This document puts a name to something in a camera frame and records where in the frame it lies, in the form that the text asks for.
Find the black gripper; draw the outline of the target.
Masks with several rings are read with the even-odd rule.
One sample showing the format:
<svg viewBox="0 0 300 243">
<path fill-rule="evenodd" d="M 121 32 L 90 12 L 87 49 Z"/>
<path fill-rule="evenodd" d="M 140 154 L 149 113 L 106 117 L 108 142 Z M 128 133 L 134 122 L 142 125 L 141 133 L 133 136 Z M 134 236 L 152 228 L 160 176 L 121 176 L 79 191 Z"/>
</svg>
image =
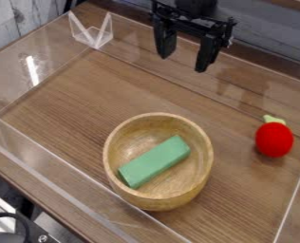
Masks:
<svg viewBox="0 0 300 243">
<path fill-rule="evenodd" d="M 229 47 L 233 42 L 237 19 L 222 13 L 217 5 L 218 0 L 173 0 L 172 4 L 165 0 L 152 0 L 156 46 L 164 59 L 176 50 L 178 31 L 196 37 L 209 33 L 201 37 L 194 68 L 198 73 L 208 70 L 221 46 Z"/>
</svg>

